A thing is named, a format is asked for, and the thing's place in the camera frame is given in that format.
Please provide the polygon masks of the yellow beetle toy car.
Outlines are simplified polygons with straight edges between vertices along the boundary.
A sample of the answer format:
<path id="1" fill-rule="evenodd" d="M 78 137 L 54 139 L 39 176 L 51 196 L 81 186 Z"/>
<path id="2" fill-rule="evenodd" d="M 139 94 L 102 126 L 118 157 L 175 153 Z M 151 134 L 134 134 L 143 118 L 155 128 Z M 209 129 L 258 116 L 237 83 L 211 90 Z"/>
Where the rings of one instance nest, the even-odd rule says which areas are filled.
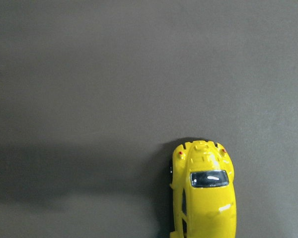
<path id="1" fill-rule="evenodd" d="M 233 238 L 236 235 L 234 167 L 213 141 L 178 145 L 170 167 L 174 231 L 171 238 Z"/>

